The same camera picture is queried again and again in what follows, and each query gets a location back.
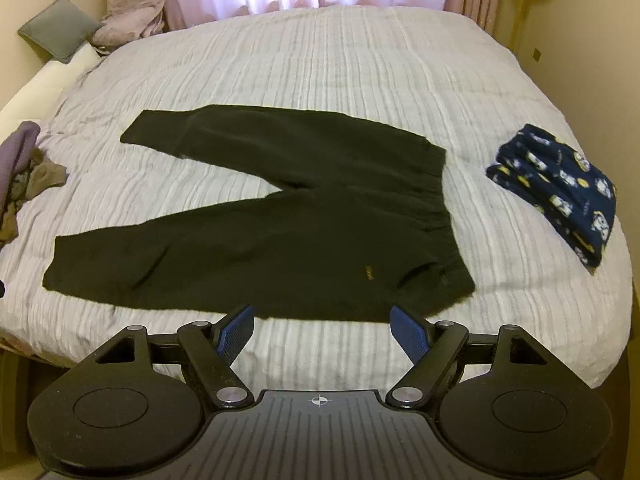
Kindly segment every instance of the floor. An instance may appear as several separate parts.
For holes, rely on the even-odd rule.
[[[625,350],[620,361],[596,392],[609,406],[613,422],[609,442],[594,472],[601,480],[623,480],[629,434],[629,358]]]
[[[38,459],[30,456],[7,468],[0,469],[0,478],[2,480],[34,480],[42,473],[42,466]]]
[[[626,456],[625,480],[640,478],[640,310],[634,303],[632,315],[632,338],[627,346],[629,355],[629,380],[631,406],[629,416],[629,449]]]

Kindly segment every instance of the purple cloth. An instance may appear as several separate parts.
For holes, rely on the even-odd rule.
[[[36,145],[40,127],[32,121],[23,121],[2,144],[0,144],[0,205],[2,212],[11,180],[16,173],[27,168],[31,151]]]

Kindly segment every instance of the white comforter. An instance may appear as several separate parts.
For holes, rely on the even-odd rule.
[[[446,203],[477,290],[436,318],[481,333],[522,325],[591,386],[616,364],[631,307],[620,224],[592,276],[542,215],[484,176],[498,146],[527,122],[578,147],[564,117],[471,20],[402,7],[234,18],[136,41],[108,57],[44,125],[40,145],[68,168],[69,180],[24,206],[20,237],[0,253],[4,329],[38,352],[80,360],[128,324],[162,333],[220,317],[97,304],[41,284],[56,235],[274,190],[254,176],[119,143],[144,108],[211,103],[335,110],[443,146]],[[257,320],[234,368],[258,392],[385,390],[409,366],[385,324],[268,319]]]

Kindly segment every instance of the crumpled clothing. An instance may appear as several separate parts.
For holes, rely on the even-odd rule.
[[[41,149],[34,148],[26,168],[14,174],[11,182],[2,211],[0,247],[18,237],[17,214],[24,202],[32,200],[49,187],[63,186],[65,183],[66,168],[51,162]]]
[[[12,180],[17,173],[27,169],[31,152],[36,145],[40,127],[32,121],[23,121],[0,144],[0,208],[4,210],[11,191]]]
[[[107,0],[107,14],[91,44],[108,54],[131,41],[161,33],[163,7],[164,0]]]
[[[500,147],[486,176],[538,209],[583,265],[600,265],[616,214],[616,187],[583,155],[526,124]]]

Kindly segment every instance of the blue gripper pad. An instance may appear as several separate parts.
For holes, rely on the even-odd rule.
[[[389,325],[391,325],[391,334],[415,365],[429,351],[427,333],[397,306],[391,309]]]
[[[220,331],[216,352],[227,365],[236,360],[238,354],[254,333],[254,308],[247,306]]]

